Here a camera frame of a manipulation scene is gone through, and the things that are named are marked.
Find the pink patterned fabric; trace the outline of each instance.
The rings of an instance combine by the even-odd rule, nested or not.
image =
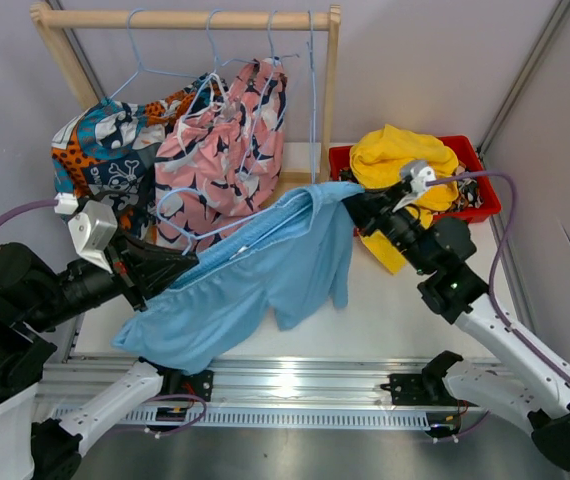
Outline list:
[[[272,60],[266,59],[248,64],[231,85],[226,105],[219,97],[218,102],[197,116],[176,122],[174,132],[157,153],[156,204],[174,188],[190,187],[198,190],[199,195],[172,195],[158,212],[163,218],[201,235],[255,213],[274,192],[283,157],[281,113],[287,85],[282,64],[278,60],[274,63],[273,66]],[[246,151],[249,153],[241,166]],[[196,251],[231,235],[237,228],[240,226],[202,239],[197,242]],[[188,241],[176,229],[160,222],[157,244],[182,249]]]

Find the garment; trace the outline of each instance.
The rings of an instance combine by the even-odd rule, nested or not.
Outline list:
[[[454,175],[461,175],[462,173],[469,172],[465,165],[460,164],[456,168]],[[466,178],[465,180],[458,180],[456,182],[458,187],[458,198],[454,204],[447,210],[448,212],[462,212],[466,208],[480,208],[483,206],[483,197],[478,186],[478,181],[475,178]]]
[[[438,138],[391,125],[368,133],[350,150],[352,172],[367,189],[386,188],[398,183],[401,168],[417,159],[427,160],[437,177],[451,176],[458,166],[454,151]],[[432,187],[415,202],[419,207],[421,224],[428,227],[432,223],[432,212],[447,211],[457,197],[455,184]],[[391,273],[397,273],[407,263],[379,231],[369,237],[361,237],[361,240]]]
[[[74,118],[52,140],[57,191],[74,191],[109,204],[121,227],[143,238],[154,223],[154,170],[150,167],[205,78],[147,105],[105,98]],[[196,108],[209,104],[210,89],[209,85],[203,89]],[[217,86],[214,91],[220,93]]]
[[[354,224],[340,200],[362,191],[330,182],[287,192],[199,254],[199,265],[149,300],[112,345],[194,374],[248,338],[269,308],[287,330],[328,296],[345,307]]]
[[[209,233],[256,212],[274,192],[283,158],[280,117],[287,85],[282,64],[274,62],[267,59],[243,67],[230,86],[226,105],[212,104],[197,116],[181,119],[159,148],[157,205],[175,188],[199,192],[174,194],[163,202],[158,213],[172,224],[194,235]],[[197,242],[196,251],[235,230]],[[157,245],[187,246],[187,239],[171,225],[159,224],[158,233]]]

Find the wooden post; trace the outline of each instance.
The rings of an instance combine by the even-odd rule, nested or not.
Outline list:
[[[327,36],[327,64],[325,66],[325,99],[323,101],[323,132],[321,135],[320,181],[329,179],[329,143],[334,119],[336,95],[336,63],[338,60],[338,30],[341,24],[341,7],[329,8],[329,34]]]
[[[65,32],[61,28],[51,29],[43,23],[43,15],[46,15],[47,11],[51,10],[51,7],[46,3],[35,3],[30,7],[30,16],[36,30],[43,39],[43,43],[45,43],[49,53],[63,73],[63,77],[74,97],[76,97],[76,101],[83,109],[87,109],[98,103],[98,97]]]

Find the perforated metal strip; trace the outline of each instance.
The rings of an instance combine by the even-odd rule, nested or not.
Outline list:
[[[177,426],[177,422],[157,421],[157,407],[139,407],[130,412],[121,424]],[[75,410],[75,406],[61,405],[53,417],[60,418]],[[186,421],[200,413],[194,407],[187,413]],[[216,408],[208,412],[198,423],[207,427],[255,427],[255,428],[336,428],[355,430],[428,430],[424,412],[372,410],[354,412],[348,410],[300,410]]]

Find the wooden rod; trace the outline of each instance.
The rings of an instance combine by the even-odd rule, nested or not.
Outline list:
[[[40,22],[54,28],[127,28],[127,10],[52,10],[44,2],[32,5]],[[132,28],[205,30],[211,12],[144,11],[132,17]],[[270,12],[219,12],[212,17],[212,30],[266,30]],[[328,31],[327,13],[314,13],[314,30]],[[309,30],[307,12],[277,12],[272,30]]]
[[[323,131],[321,134],[320,181],[329,180],[329,143],[332,141],[334,100],[336,96],[336,64],[338,62],[338,30],[341,25],[341,7],[329,9],[329,34],[327,38],[327,64],[325,66],[325,98],[323,100]]]
[[[43,12],[52,11],[50,6],[45,3],[38,3],[32,5],[30,8],[30,15],[38,34],[43,39],[43,43],[49,50],[49,53],[54,58],[58,65],[67,86],[72,91],[76,101],[80,104],[81,108],[87,109],[98,103],[96,92],[92,88],[81,63],[78,61],[74,49],[67,39],[65,32],[58,29],[50,29],[43,24]]]

